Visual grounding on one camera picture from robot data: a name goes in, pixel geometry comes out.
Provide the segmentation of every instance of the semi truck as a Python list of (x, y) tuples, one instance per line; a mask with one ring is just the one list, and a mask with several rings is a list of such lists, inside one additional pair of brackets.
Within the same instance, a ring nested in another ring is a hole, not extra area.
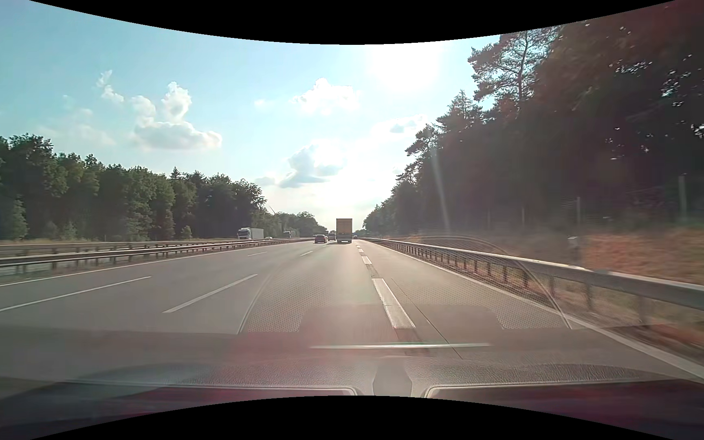
[(352, 219), (337, 218), (336, 219), (336, 242), (337, 243), (352, 243)]
[(265, 240), (265, 229), (240, 228), (238, 229), (238, 240)]

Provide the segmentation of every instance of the truck trailer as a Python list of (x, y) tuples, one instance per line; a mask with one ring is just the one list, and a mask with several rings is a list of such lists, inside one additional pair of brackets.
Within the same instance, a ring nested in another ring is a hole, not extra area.
[(336, 219), (336, 242), (337, 243), (352, 243), (352, 219), (337, 218)]
[(238, 229), (239, 240), (265, 240), (265, 229), (261, 228), (240, 228)]

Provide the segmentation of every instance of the dashboard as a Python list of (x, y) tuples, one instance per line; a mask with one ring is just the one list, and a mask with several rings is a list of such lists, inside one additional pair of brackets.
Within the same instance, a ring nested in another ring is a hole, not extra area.
[[(685, 378), (605, 365), (507, 368), (392, 356), (116, 370), (3, 399), (0, 439), (25, 440), (218, 403), (267, 399), (263, 403), (288, 405), (289, 409), (307, 400), (287, 397), (362, 395), (417, 397), (409, 405), (431, 405), (437, 400), (498, 405), (666, 438), (704, 438), (704, 384)], [(368, 400), (354, 402), (370, 406)]]

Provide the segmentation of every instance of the black border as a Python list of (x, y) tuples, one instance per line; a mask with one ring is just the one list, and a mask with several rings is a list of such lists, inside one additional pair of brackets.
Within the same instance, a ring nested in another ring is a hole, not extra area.
[(671, 2), (396, 3), (34, 2), (129, 23), (246, 40), (394, 44), (485, 37), (590, 20)]

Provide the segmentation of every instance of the road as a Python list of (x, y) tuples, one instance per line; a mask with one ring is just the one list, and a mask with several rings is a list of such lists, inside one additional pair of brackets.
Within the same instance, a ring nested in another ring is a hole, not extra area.
[[(189, 255), (2, 285), (0, 376), (60, 381), (126, 365), (214, 362), (229, 355), (221, 349), (229, 335), (266, 332), (278, 341), (300, 329), (309, 329), (315, 345), (490, 345), (422, 354), (687, 375), (598, 331), (566, 329), (555, 313), (494, 287), (356, 240)], [(264, 349), (277, 347), (291, 349)], [(2, 385), (0, 397), (23, 386), (36, 385)]]

